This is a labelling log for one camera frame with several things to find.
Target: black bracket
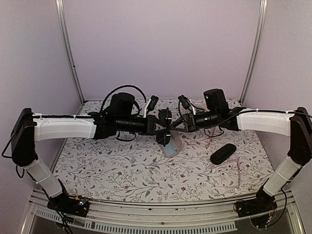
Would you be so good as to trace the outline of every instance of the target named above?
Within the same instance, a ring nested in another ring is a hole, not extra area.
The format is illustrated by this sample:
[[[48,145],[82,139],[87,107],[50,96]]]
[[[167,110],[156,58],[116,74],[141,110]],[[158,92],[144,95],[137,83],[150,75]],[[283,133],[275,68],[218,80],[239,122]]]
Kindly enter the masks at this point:
[[[86,217],[89,212],[90,203],[86,201],[83,204],[80,204],[79,200],[68,195],[60,180],[59,183],[62,186],[62,193],[56,197],[50,198],[47,207],[61,213]]]
[[[28,166],[38,159],[34,140],[36,123],[32,116],[30,108],[23,109],[11,133],[12,160],[20,167]]]
[[[263,212],[272,211],[277,208],[277,204],[274,196],[266,203],[259,202],[259,199],[254,198],[250,200],[242,200],[235,203],[235,211],[238,217],[246,217],[250,215],[256,215]]]
[[[303,107],[296,112],[308,114]],[[295,114],[291,118],[291,147],[288,156],[302,166],[311,160],[312,156],[312,123],[308,116]]]

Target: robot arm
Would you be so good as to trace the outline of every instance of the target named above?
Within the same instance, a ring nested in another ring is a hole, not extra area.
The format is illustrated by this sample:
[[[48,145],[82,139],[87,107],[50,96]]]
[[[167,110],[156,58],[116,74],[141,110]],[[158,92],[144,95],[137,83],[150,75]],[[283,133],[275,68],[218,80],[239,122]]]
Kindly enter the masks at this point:
[[[307,110],[303,107],[299,107],[296,111],[279,112],[242,107],[229,109],[224,93],[220,89],[206,91],[204,97],[210,111],[196,115],[192,112],[184,114],[171,125],[171,129],[179,131],[176,126],[183,122],[184,129],[182,131],[185,132],[220,126],[234,131],[255,130],[291,138],[288,156],[257,192],[255,201],[248,201],[254,206],[246,206],[244,201],[238,202],[236,205],[239,216],[271,210],[276,206],[274,195],[286,183],[289,183],[312,157],[312,123]]]
[[[169,125],[167,118],[162,120],[147,115],[154,109],[158,98],[152,98],[143,108],[143,116],[132,114],[132,107],[138,104],[130,94],[119,93],[112,97],[111,105],[102,112],[87,115],[53,116],[34,114],[30,108],[24,109],[11,133],[12,160],[27,171],[32,179],[39,184],[49,197],[48,208],[60,212],[86,216],[89,204],[87,198],[72,198],[68,195],[62,182],[59,181],[38,157],[35,142],[56,139],[82,137],[105,139],[115,136],[117,131],[127,131],[142,135],[167,135]]]

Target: lavender wall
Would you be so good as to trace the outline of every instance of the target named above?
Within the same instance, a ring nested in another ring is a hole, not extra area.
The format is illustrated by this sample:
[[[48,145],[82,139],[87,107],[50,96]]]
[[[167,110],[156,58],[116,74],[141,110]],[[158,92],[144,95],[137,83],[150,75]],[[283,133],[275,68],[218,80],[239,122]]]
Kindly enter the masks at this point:
[[[0,22],[2,151],[24,107],[35,112],[72,114],[79,103],[62,44],[55,1],[3,0]],[[37,143],[37,152],[48,165],[59,143]],[[10,159],[0,161],[0,233],[17,234],[33,183],[27,176],[17,177]]]
[[[247,106],[281,110],[304,106],[312,113],[311,9],[309,0],[269,1]],[[289,150],[289,139],[259,136],[276,168]],[[311,178],[310,163],[291,183],[307,233],[312,233]]]
[[[212,88],[239,98],[259,6],[245,0],[64,1],[86,99],[103,99],[123,84],[162,98],[202,98]]]

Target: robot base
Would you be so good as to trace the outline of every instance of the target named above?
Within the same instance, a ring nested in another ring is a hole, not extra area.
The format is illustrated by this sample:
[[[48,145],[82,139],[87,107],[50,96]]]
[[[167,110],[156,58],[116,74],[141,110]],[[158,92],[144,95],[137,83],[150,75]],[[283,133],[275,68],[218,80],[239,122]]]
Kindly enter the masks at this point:
[[[86,202],[82,206],[77,205],[76,207],[73,207],[72,209],[64,209],[64,208],[62,209],[62,208],[56,206],[55,204],[52,205],[51,202],[48,202],[47,207],[51,210],[57,210],[61,213],[66,213],[69,215],[76,215],[76,216],[80,216],[80,217],[86,217],[88,212],[89,212],[90,203]]]
[[[259,199],[251,199],[246,201],[238,201],[235,203],[235,211],[238,217],[246,217],[256,215],[263,212],[271,211],[277,208],[274,196],[267,202],[259,202]]]

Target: table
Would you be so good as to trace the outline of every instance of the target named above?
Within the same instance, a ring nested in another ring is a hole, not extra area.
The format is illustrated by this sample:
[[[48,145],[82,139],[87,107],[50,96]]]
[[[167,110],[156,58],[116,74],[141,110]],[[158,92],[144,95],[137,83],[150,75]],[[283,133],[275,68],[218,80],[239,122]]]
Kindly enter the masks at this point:
[[[239,106],[237,100],[228,103],[230,108]],[[158,109],[168,107],[175,120],[177,104],[176,99],[159,100],[153,114],[157,116]],[[101,101],[89,101],[81,113],[98,111],[100,106]],[[254,131],[225,130],[215,138],[209,138],[203,130],[180,134],[184,150],[172,158],[164,156],[152,136],[137,136],[131,142],[118,141],[114,136],[103,140],[68,139],[54,175],[71,195],[162,203],[251,194],[273,172]],[[227,143],[234,144],[236,152],[221,165],[213,165],[210,155]]]

